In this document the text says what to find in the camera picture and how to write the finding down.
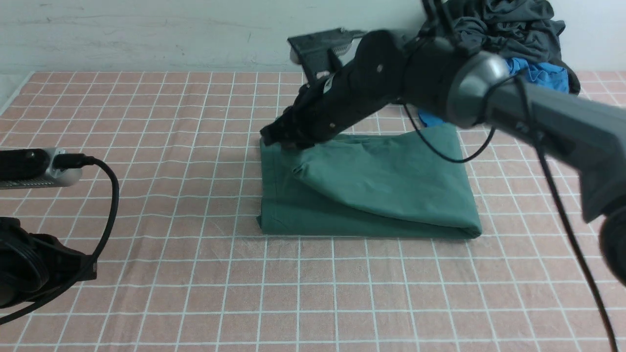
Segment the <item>black right gripper camera-right finger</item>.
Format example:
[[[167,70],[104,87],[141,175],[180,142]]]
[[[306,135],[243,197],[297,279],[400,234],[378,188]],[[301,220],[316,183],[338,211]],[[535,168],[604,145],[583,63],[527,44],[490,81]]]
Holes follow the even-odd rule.
[[[298,129],[287,122],[273,122],[260,130],[265,146],[279,144],[285,150],[305,150],[313,143]]]

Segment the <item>black gripper body, camera-right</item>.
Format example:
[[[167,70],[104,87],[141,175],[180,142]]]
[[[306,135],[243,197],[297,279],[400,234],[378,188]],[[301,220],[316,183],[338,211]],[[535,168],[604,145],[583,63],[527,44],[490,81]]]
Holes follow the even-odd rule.
[[[392,96],[354,73],[336,73],[310,86],[275,120],[287,122],[313,143],[327,142],[390,103]]]

